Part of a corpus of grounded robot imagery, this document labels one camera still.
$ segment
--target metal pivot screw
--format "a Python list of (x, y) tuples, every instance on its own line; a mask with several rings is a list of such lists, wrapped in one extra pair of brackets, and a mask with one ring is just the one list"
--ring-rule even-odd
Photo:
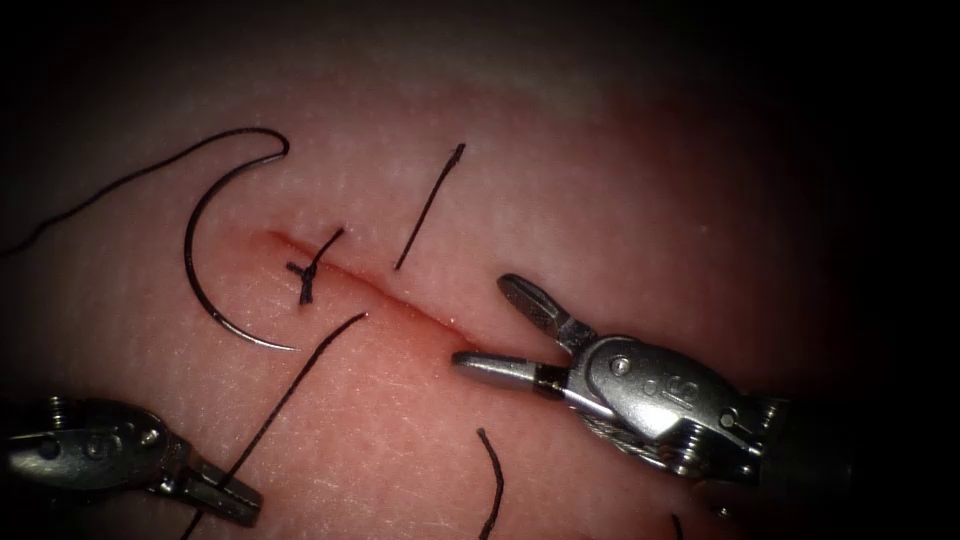
[(613, 372), (615, 377), (623, 377), (627, 373), (630, 373), (630, 360), (618, 356), (610, 362), (610, 371)]
[(733, 411), (726, 411), (720, 415), (720, 425), (729, 429), (737, 423), (737, 415)]
[(140, 436), (140, 446), (153, 446), (159, 437), (160, 434), (155, 429), (144, 431)]

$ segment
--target silver metal tool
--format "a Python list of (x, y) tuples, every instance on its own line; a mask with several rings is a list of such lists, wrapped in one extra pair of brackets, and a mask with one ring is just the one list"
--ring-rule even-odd
[(598, 335), (543, 289), (515, 274), (503, 295), (572, 357), (569, 368), (480, 352), (453, 354), (482, 382), (565, 401), (597, 436), (657, 469), (692, 478), (757, 480), (765, 430), (778, 402), (740, 394), (675, 351), (624, 335)]
[(155, 414), (105, 399), (52, 397), (5, 428), (3, 476), (53, 506), (145, 489), (253, 527), (263, 498), (201, 457)]

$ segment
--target black suture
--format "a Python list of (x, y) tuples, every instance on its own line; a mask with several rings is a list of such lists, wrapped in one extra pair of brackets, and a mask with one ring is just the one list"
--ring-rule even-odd
[(317, 252), (316, 256), (306, 268), (300, 268), (293, 262), (287, 262), (287, 270), (290, 270), (294, 274), (300, 276), (300, 305), (311, 304), (313, 303), (313, 278), (317, 276), (317, 263), (320, 262), (320, 257), (323, 256), (323, 253), (337, 241), (337, 238), (340, 238), (340, 235), (343, 234), (343, 227), (337, 229), (337, 232), (333, 233), (333, 236), (330, 240), (327, 240), (327, 243), (320, 248), (320, 251)]
[(200, 221), (200, 215), (203, 213), (204, 208), (210, 203), (210, 200), (213, 199), (213, 196), (217, 194), (224, 186), (226, 186), (230, 180), (233, 180), (234, 177), (240, 173), (257, 167), (259, 165), (265, 165), (267, 163), (276, 161), (283, 158), (290, 152), (290, 141), (286, 137), (273, 131), (272, 129), (266, 128), (245, 128), (248, 131), (243, 133), (263, 133), (266, 135), (271, 135), (277, 138), (282, 144), (282, 148), (272, 154), (259, 157), (257, 159), (248, 161), (239, 167), (235, 167), (233, 170), (223, 175), (219, 180), (217, 180), (206, 193), (200, 197), (200, 200), (197, 201), (197, 206), (194, 207), (193, 212), (190, 214), (190, 220), (187, 222), (187, 231), (184, 235), (183, 240), (183, 262), (187, 269), (187, 281), (190, 282), (190, 288), (193, 289), (193, 294), (197, 297), (197, 300), (200, 301), (200, 305), (203, 306), (203, 309), (213, 317), (213, 320), (216, 321), (220, 326), (226, 328), (228, 331), (233, 334), (257, 345), (262, 345), (264, 347), (269, 347), (271, 349), (279, 349), (283, 351), (296, 351), (299, 350), (296, 347), (291, 347), (289, 345), (281, 345), (279, 343), (273, 343), (265, 339), (261, 339), (243, 329), (241, 329), (236, 324), (230, 322), (220, 310), (213, 305), (213, 302), (207, 298), (207, 294), (203, 292), (203, 287), (200, 286), (200, 280), (197, 279), (197, 272), (193, 268), (193, 235), (197, 229), (197, 223)]
[(503, 470), (500, 469), (500, 460), (497, 458), (497, 453), (494, 452), (493, 446), (490, 444), (490, 439), (487, 439), (487, 432), (480, 428), (477, 430), (477, 435), (480, 436), (480, 440), (483, 441), (483, 447), (487, 449), (487, 453), (490, 454), (490, 461), (493, 462), (493, 475), (497, 477), (497, 494), (493, 497), (493, 508), (490, 509), (490, 517), (487, 518), (487, 522), (483, 524), (483, 529), (480, 531), (480, 540), (487, 540), (490, 537), (490, 531), (493, 530), (493, 525), (497, 522), (497, 514), (500, 513), (500, 501), (503, 499)]
[(453, 155), (450, 156), (450, 159), (447, 160), (447, 164), (444, 165), (443, 171), (440, 172), (440, 177), (437, 178), (437, 182), (433, 185), (433, 190), (430, 191), (430, 196), (427, 197), (427, 203), (423, 205), (423, 211), (420, 212), (420, 218), (417, 219), (417, 224), (413, 227), (413, 232), (410, 233), (410, 238), (407, 240), (407, 245), (403, 248), (403, 253), (400, 254), (400, 260), (397, 261), (397, 264), (393, 267), (394, 271), (400, 270), (400, 266), (403, 265), (404, 259), (407, 258), (407, 253), (410, 252), (410, 246), (413, 245), (413, 241), (417, 238), (417, 233), (420, 232), (420, 226), (423, 225), (423, 219), (427, 217), (427, 212), (430, 210), (430, 205), (433, 204), (434, 197), (437, 196), (437, 191), (440, 190), (440, 184), (443, 184), (443, 180), (450, 174), (450, 171), (457, 165), (457, 162), (460, 161), (460, 156), (463, 155), (463, 149), (466, 148), (465, 143), (460, 143), (457, 145), (457, 149), (453, 151)]
[(56, 225), (57, 223), (60, 223), (61, 221), (64, 221), (73, 217), (75, 214), (77, 214), (81, 210), (97, 202), (97, 200), (99, 200), (104, 195), (123, 186), (124, 184), (127, 184), (133, 180), (136, 180), (141, 176), (150, 174), (158, 169), (162, 169), (163, 167), (170, 165), (171, 163), (187, 156), (193, 151), (198, 150), (199, 148), (206, 146), (214, 141), (225, 139), (227, 137), (232, 137), (234, 135), (242, 135), (245, 133), (263, 133), (263, 134), (271, 135), (280, 139), (284, 145), (283, 155), (286, 155), (288, 149), (290, 148), (290, 144), (287, 142), (287, 139), (283, 135), (277, 133), (276, 131), (273, 131), (272, 129), (267, 129), (267, 128), (245, 127), (245, 128), (231, 129), (229, 131), (217, 133), (216, 135), (211, 135), (210, 137), (207, 137), (206, 139), (203, 139), (202, 141), (191, 145), (185, 150), (181, 150), (180, 152), (168, 157), (167, 159), (164, 159), (163, 161), (159, 161), (157, 163), (154, 163), (153, 165), (149, 165), (140, 170), (134, 171), (126, 176), (118, 178), (117, 180), (114, 180), (113, 182), (100, 188), (96, 193), (88, 197), (86, 200), (82, 201), (80, 204), (74, 206), (73, 208), (66, 210), (65, 212), (61, 212), (59, 214), (50, 216), (47, 219), (41, 221), (33, 229), (33, 232), (31, 232), (26, 238), (20, 241), (19, 244), (16, 244), (14, 246), (11, 246), (9, 248), (6, 248), (0, 251), (0, 259), (9, 257), (11, 255), (15, 255), (17, 253), (20, 253), (21, 251), (26, 250), (27, 248), (32, 246), (48, 228)]
[[(310, 358), (303, 365), (303, 368), (300, 369), (300, 373), (297, 374), (296, 378), (293, 379), (293, 382), (290, 384), (290, 387), (287, 388), (287, 391), (284, 392), (283, 397), (280, 398), (280, 401), (277, 402), (277, 405), (270, 411), (270, 414), (267, 415), (267, 419), (263, 422), (263, 425), (260, 426), (260, 430), (257, 431), (257, 434), (253, 436), (253, 439), (250, 440), (250, 443), (244, 448), (243, 453), (240, 455), (240, 458), (237, 459), (236, 463), (233, 464), (233, 467), (230, 467), (230, 470), (220, 479), (220, 482), (217, 484), (217, 488), (221, 489), (230, 483), (230, 480), (233, 480), (234, 475), (237, 474), (237, 471), (240, 467), (243, 466), (243, 463), (247, 461), (247, 458), (250, 457), (250, 454), (253, 453), (254, 447), (260, 442), (260, 439), (263, 438), (266, 434), (267, 429), (270, 428), (270, 425), (273, 424), (273, 421), (277, 419), (277, 416), (280, 414), (280, 410), (286, 405), (287, 401), (296, 391), (297, 387), (300, 386), (300, 383), (303, 381), (303, 378), (307, 376), (307, 373), (313, 368), (314, 364), (317, 363), (317, 359), (320, 358), (320, 355), (323, 354), (323, 351), (330, 346), (331, 343), (342, 334), (347, 328), (350, 328), (355, 322), (359, 321), (366, 317), (366, 313), (358, 313), (353, 317), (347, 319), (346, 322), (337, 327), (336, 330), (330, 333), (327, 337), (320, 342), (320, 345), (317, 346), (317, 349), (310, 355)], [(193, 530), (197, 527), (197, 524), (200, 523), (200, 518), (203, 517), (203, 511), (197, 510), (193, 514), (193, 519), (190, 520), (190, 524), (187, 525), (187, 529), (183, 532), (183, 535), (180, 536), (181, 540), (187, 540), (190, 537), (190, 534), (193, 533)]]
[(683, 527), (680, 526), (680, 516), (676, 514), (670, 514), (670, 519), (673, 520), (673, 534), (677, 540), (683, 540)]

